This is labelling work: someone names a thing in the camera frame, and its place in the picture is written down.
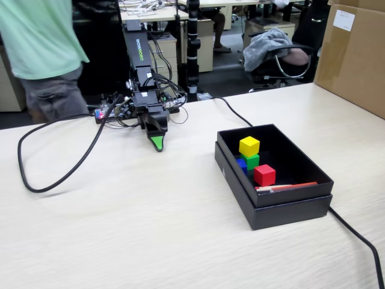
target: blue cube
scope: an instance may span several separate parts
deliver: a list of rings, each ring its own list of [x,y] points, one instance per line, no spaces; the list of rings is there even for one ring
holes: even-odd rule
[[[243,170],[243,172],[245,174],[247,174],[247,165],[246,165],[246,162],[243,158],[240,158],[236,161],[238,163],[238,165],[241,167],[241,169]]]

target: white label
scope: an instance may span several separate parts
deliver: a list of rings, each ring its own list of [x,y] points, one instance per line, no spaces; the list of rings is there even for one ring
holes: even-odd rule
[[[333,26],[341,28],[346,31],[351,31],[355,17],[356,16],[354,14],[337,10]]]

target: wooden block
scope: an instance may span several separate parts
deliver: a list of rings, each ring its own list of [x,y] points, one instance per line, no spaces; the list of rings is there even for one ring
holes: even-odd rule
[[[245,155],[242,155],[242,158],[245,160],[247,165],[247,170],[253,170],[255,167],[259,166],[259,156],[258,154],[253,155],[248,158]]]
[[[246,165],[246,162],[245,160],[243,160],[242,158],[238,159],[236,161],[238,163],[238,165],[241,167],[241,169],[243,170],[244,173],[247,173],[247,165]]]
[[[239,141],[239,152],[250,158],[259,153],[259,140],[253,137],[246,137]]]
[[[273,185],[276,182],[276,171],[267,164],[256,167],[254,169],[254,180],[261,187]]]

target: table surface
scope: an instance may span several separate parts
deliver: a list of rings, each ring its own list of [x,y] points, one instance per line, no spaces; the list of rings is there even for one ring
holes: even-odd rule
[[[314,84],[227,100],[254,125],[274,123],[335,181],[332,207],[385,265],[385,120]],[[371,251],[331,214],[251,231],[214,160],[217,131],[246,124],[220,100],[185,108],[163,152],[139,128],[105,128],[44,194],[26,190],[17,164],[33,126],[0,131],[0,288],[378,288]],[[97,129],[88,118],[29,136],[30,184],[62,177]]]
[[[125,12],[125,11],[120,12],[122,21],[139,19],[140,22],[175,20],[175,14],[176,14],[176,9],[174,6],[166,6],[162,9],[151,11],[150,13],[146,13],[144,15],[129,15],[128,12]],[[179,10],[179,15],[181,20],[188,19],[188,13],[186,12]]]
[[[300,0],[290,0],[290,2],[300,2]],[[186,5],[187,0],[178,0],[179,4]],[[200,0],[199,8],[220,7],[220,6],[237,6],[237,5],[259,5],[271,4],[271,1],[258,0]]]

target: person's leg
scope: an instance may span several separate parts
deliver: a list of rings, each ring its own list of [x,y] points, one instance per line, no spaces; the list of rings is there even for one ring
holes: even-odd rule
[[[214,21],[215,40],[214,40],[214,51],[220,53],[231,52],[230,48],[227,48],[221,44],[221,36],[224,29],[224,23],[226,17],[223,13],[218,10],[202,11],[202,15]]]
[[[20,79],[20,83],[25,90],[26,106],[28,108],[29,115],[31,115],[34,123],[45,123],[47,118],[39,107],[38,100],[31,96],[31,87],[29,85],[29,80]]]
[[[32,117],[36,112],[40,112],[48,120],[88,113],[87,104],[77,84],[81,72],[82,66],[73,72],[52,78],[22,79],[27,95],[27,106]]]
[[[214,30],[215,30],[214,48],[221,48],[223,46],[221,44],[221,36],[223,33],[223,28],[224,28],[224,23],[226,21],[226,18],[223,13],[219,12],[211,20],[215,22],[214,23]]]

